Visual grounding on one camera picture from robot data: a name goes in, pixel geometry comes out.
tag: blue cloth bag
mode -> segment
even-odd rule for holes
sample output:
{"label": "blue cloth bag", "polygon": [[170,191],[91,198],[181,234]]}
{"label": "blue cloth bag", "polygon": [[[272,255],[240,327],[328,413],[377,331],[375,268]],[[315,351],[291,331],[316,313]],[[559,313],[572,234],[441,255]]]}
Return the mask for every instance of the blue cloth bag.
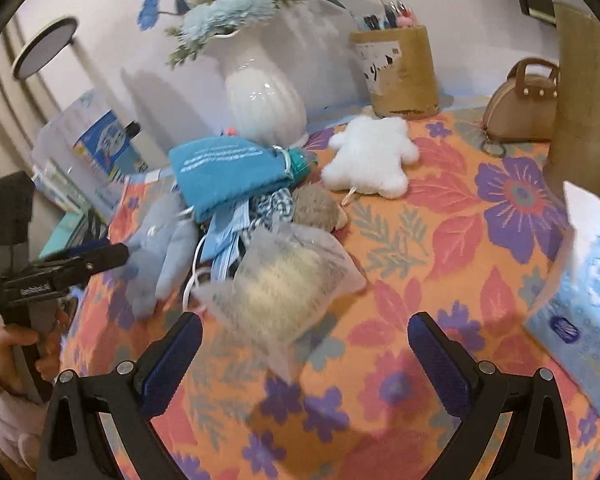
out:
{"label": "blue cloth bag", "polygon": [[271,193],[293,182],[288,156],[242,137],[205,137],[177,146],[169,160],[197,222],[220,207]]}

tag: blue plush toy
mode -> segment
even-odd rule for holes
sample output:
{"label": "blue plush toy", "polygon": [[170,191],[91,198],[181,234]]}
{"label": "blue plush toy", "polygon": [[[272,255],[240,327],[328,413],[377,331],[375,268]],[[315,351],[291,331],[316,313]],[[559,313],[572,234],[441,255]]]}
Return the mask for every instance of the blue plush toy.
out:
{"label": "blue plush toy", "polygon": [[[191,218],[178,217],[186,208],[177,192],[161,196],[125,243],[130,253],[125,267],[138,270],[126,287],[136,319],[152,316],[157,301],[168,299],[187,277],[198,244],[198,228]],[[122,276],[125,267],[114,272]]]}

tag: white stuffed animal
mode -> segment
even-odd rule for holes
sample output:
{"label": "white stuffed animal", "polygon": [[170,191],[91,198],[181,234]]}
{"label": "white stuffed animal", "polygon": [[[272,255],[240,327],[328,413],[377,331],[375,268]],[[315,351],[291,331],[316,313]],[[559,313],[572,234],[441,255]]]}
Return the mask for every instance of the white stuffed animal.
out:
{"label": "white stuffed animal", "polygon": [[401,117],[356,117],[329,141],[338,153],[322,170],[324,185],[333,191],[355,188],[358,193],[378,193],[384,198],[404,195],[409,181],[402,164],[413,164],[420,157],[407,136],[408,129]]}

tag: hand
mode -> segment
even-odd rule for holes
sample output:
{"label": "hand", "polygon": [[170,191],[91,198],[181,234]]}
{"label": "hand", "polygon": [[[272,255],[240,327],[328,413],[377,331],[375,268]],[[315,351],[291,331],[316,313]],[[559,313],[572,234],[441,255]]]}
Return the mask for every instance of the hand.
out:
{"label": "hand", "polygon": [[[36,370],[45,381],[51,382],[60,369],[60,336],[67,325],[69,317],[64,311],[56,311],[56,326],[44,341],[46,355],[36,361]],[[0,386],[12,395],[24,392],[22,379],[18,376],[11,346],[29,346],[38,342],[38,332],[30,328],[10,324],[0,327]]]}

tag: blue gripper pad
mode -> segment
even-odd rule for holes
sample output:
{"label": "blue gripper pad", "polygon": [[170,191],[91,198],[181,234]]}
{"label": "blue gripper pad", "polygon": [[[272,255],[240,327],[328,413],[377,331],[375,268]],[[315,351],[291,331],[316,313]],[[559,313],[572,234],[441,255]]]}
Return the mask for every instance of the blue gripper pad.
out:
{"label": "blue gripper pad", "polygon": [[467,418],[473,406],[472,389],[448,352],[449,345],[454,342],[450,341],[433,319],[424,313],[411,316],[407,325],[407,336],[411,349],[424,368],[446,412],[462,420]]}
{"label": "blue gripper pad", "polygon": [[140,393],[140,413],[147,420],[165,412],[201,344],[200,318],[184,312],[167,335],[138,359],[134,383]]}

